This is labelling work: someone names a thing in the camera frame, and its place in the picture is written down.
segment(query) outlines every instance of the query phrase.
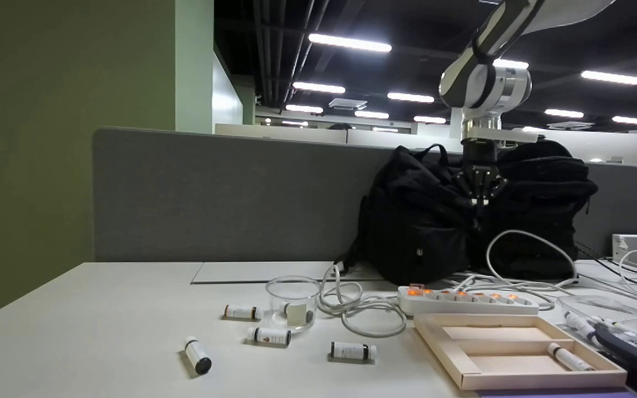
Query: wooden tray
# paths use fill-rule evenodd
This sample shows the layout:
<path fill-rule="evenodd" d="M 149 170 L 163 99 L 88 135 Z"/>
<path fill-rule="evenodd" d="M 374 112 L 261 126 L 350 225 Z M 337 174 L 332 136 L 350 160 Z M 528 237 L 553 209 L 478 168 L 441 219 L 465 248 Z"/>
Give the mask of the wooden tray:
<path fill-rule="evenodd" d="M 625 371 L 540 315 L 413 317 L 419 334 L 461 389 L 587 389 L 625 387 Z M 566 347 L 593 371 L 569 371 L 549 356 L 549 345 Z"/>

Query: black backpack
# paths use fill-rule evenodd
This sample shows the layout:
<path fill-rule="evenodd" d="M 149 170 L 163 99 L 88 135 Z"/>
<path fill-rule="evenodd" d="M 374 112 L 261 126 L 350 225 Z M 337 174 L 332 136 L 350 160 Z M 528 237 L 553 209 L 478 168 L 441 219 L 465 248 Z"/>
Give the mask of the black backpack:
<path fill-rule="evenodd" d="M 442 145 L 423 153 L 395 147 L 361 200 L 359 237 L 343 262 L 371 262 L 395 284 L 432 283 L 457 269 L 484 271 L 489 240 L 503 230 L 535 232 L 575 256 L 574 217 L 598 190 L 588 170 L 553 142 L 503 153 L 506 188 L 475 209 L 456 183 L 463 165 Z M 566 278 L 569 262 L 526 237 L 506 237 L 493 248 L 505 277 Z"/>

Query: ceiling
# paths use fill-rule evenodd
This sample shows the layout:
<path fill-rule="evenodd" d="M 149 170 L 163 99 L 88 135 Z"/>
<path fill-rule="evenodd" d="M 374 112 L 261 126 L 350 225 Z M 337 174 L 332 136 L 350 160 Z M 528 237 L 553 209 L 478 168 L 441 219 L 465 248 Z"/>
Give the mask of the ceiling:
<path fill-rule="evenodd" d="M 258 102 L 318 104 L 332 94 L 292 90 L 294 79 L 343 83 L 343 97 L 367 99 L 392 118 L 450 114 L 446 106 L 390 102 L 390 90 L 436 94 L 441 72 L 493 11 L 481 0 L 219 0 L 217 49 L 231 74 L 252 74 Z M 310 46 L 313 30 L 383 39 L 390 55 Z M 637 86 L 585 82 L 585 68 L 637 74 L 637 0 L 618 0 L 602 16 L 569 28 L 518 39 L 508 60 L 530 62 L 535 90 L 505 114 L 506 126 L 549 126 L 545 109 L 577 109 L 593 131 L 622 131 L 612 114 L 637 117 Z"/>

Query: white robot link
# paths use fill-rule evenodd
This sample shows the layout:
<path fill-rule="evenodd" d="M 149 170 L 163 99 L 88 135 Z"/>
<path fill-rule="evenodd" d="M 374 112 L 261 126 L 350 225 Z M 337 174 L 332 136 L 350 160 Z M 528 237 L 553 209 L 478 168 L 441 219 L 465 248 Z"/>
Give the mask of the white robot link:
<path fill-rule="evenodd" d="M 468 46 L 442 72 L 441 94 L 451 106 L 451 123 L 465 144 L 465 183 L 478 204 L 503 190 L 495 142 L 537 142 L 535 135 L 503 131 L 501 114 L 518 109 L 534 90 L 528 70 L 493 62 L 526 32 L 579 23 L 614 0 L 503 0 Z"/>

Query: white table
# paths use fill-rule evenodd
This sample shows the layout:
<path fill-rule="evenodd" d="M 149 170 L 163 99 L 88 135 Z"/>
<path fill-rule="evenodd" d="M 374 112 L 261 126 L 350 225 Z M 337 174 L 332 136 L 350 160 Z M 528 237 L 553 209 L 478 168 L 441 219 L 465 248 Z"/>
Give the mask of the white table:
<path fill-rule="evenodd" d="M 327 363 L 330 340 L 367 340 L 327 317 L 288 350 L 241 345 L 252 323 L 219 313 L 225 302 L 266 302 L 266 287 L 190 284 L 200 266 L 81 262 L 6 305 L 0 398 L 474 396 L 451 385 L 413 330 L 371 340 L 376 364 Z M 212 356 L 210 374 L 189 374 L 189 336 Z"/>

